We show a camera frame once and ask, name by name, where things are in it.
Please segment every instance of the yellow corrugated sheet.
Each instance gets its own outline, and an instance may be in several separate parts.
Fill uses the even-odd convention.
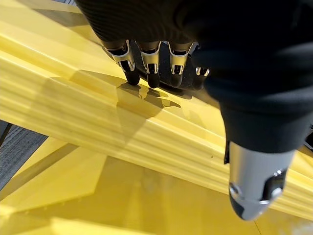
[[[228,192],[218,107],[145,81],[129,86],[73,6],[0,1],[0,119]],[[313,220],[311,156],[296,154],[273,209]]]

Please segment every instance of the floor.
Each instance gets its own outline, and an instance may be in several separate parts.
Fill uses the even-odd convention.
[[[0,147],[0,190],[47,136],[13,125]]]

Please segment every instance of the robotic hand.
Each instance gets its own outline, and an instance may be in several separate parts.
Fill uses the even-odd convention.
[[[220,103],[234,211],[255,219],[281,195],[313,119],[313,1],[76,2],[132,85],[139,74],[130,42],[140,49],[152,88],[160,85],[160,42],[169,43],[167,84],[177,88],[197,42],[195,75],[188,77],[192,84],[204,82]]]

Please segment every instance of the yellow plastic surface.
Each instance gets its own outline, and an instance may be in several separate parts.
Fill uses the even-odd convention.
[[[0,1],[2,120],[227,194],[224,124],[211,104],[143,80],[129,86],[77,7]],[[272,208],[313,220],[313,158],[305,151]]]
[[[269,210],[245,222],[228,196],[48,138],[0,192],[1,235],[311,235]]]

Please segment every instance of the black fingertip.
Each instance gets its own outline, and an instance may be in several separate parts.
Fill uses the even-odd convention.
[[[196,76],[192,81],[192,88],[196,91],[202,90],[204,88],[205,77],[203,75]]]
[[[151,88],[157,88],[160,85],[160,76],[158,73],[147,74],[147,80]]]
[[[127,82],[130,85],[135,86],[140,81],[139,73],[136,70],[125,72],[125,76],[126,76]]]
[[[171,75],[171,85],[173,87],[179,87],[182,82],[182,75],[179,74],[172,74]]]

